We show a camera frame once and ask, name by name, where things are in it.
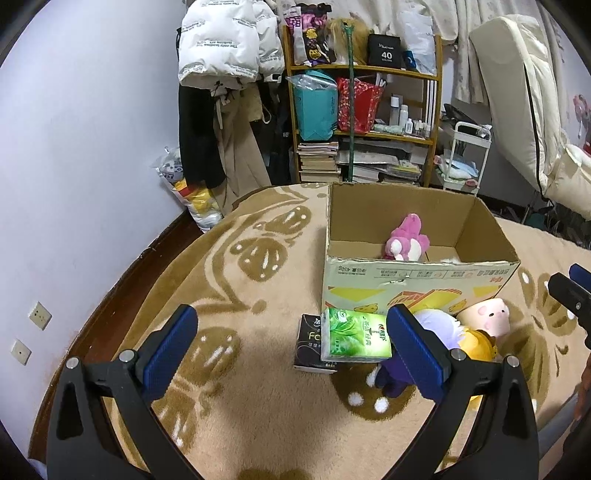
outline metal screw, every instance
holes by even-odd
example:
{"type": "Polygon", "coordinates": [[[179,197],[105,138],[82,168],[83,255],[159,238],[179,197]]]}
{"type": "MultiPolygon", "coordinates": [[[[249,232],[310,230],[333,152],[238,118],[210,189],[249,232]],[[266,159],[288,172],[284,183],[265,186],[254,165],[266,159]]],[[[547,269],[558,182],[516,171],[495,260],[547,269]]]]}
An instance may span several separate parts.
{"type": "Polygon", "coordinates": [[[124,363],[131,362],[135,357],[135,352],[133,350],[123,350],[119,354],[119,360],[124,363]]]}
{"type": "Polygon", "coordinates": [[[73,356],[72,358],[69,358],[68,361],[66,362],[66,368],[69,368],[70,370],[72,370],[73,368],[76,368],[79,363],[80,363],[80,360],[78,360],[75,356],[73,356]]]}
{"type": "Polygon", "coordinates": [[[452,358],[461,362],[466,359],[466,352],[464,350],[459,349],[459,348],[454,348],[452,350],[452,358]]]}
{"type": "Polygon", "coordinates": [[[516,356],[509,355],[509,356],[507,357],[507,363],[508,363],[508,364],[509,364],[511,367],[513,367],[513,368],[516,368],[516,367],[518,367],[518,366],[519,366],[519,359],[518,359],[516,356]]]}

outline blue gripper pad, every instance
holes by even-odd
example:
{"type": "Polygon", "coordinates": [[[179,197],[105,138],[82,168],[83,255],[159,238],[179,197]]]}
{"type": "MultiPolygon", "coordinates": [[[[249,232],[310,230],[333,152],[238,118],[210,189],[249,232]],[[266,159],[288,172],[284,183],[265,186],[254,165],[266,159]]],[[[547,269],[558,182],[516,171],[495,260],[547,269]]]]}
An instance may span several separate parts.
{"type": "Polygon", "coordinates": [[[388,310],[386,327],[421,395],[441,402],[446,393],[444,384],[452,371],[445,345],[433,332],[425,330],[404,305],[388,310]]]}
{"type": "Polygon", "coordinates": [[[197,335],[197,312],[180,305],[164,327],[150,333],[138,350],[135,375],[142,397],[150,404],[166,393],[178,366],[197,335]]]}
{"type": "Polygon", "coordinates": [[[591,273],[579,264],[574,264],[570,267],[569,277],[572,281],[581,285],[585,290],[591,292],[591,273]]]}

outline wooden floor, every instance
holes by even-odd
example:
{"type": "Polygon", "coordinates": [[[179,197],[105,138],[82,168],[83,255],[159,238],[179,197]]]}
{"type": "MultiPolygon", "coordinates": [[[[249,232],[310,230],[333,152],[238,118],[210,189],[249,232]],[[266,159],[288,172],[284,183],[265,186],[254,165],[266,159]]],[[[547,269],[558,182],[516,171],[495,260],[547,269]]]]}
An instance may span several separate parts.
{"type": "MultiPolygon", "coordinates": [[[[188,212],[179,216],[139,256],[101,302],[66,359],[78,356],[87,363],[110,361],[160,274],[201,234],[188,212]]],[[[46,457],[47,429],[56,384],[57,376],[54,376],[41,404],[29,446],[29,458],[42,462],[46,457]]]]}

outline black box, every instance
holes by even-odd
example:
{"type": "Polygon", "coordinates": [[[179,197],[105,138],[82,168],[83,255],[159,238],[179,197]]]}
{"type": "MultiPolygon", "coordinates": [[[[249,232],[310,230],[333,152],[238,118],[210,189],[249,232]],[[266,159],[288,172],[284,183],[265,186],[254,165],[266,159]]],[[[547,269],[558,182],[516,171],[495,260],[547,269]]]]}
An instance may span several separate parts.
{"type": "Polygon", "coordinates": [[[370,33],[368,37],[368,65],[402,68],[402,47],[399,37],[370,33]]]}
{"type": "Polygon", "coordinates": [[[295,369],[318,374],[336,372],[336,363],[323,362],[320,359],[320,339],[320,317],[302,315],[295,345],[295,369]]]}

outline green tissue pack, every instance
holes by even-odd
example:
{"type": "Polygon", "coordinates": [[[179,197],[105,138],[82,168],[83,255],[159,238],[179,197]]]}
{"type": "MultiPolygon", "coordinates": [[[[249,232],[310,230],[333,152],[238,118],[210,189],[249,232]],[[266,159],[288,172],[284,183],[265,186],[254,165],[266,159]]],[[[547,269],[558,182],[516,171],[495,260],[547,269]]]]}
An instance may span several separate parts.
{"type": "Polygon", "coordinates": [[[392,357],[383,315],[328,308],[321,329],[324,362],[374,363],[392,357]]]}

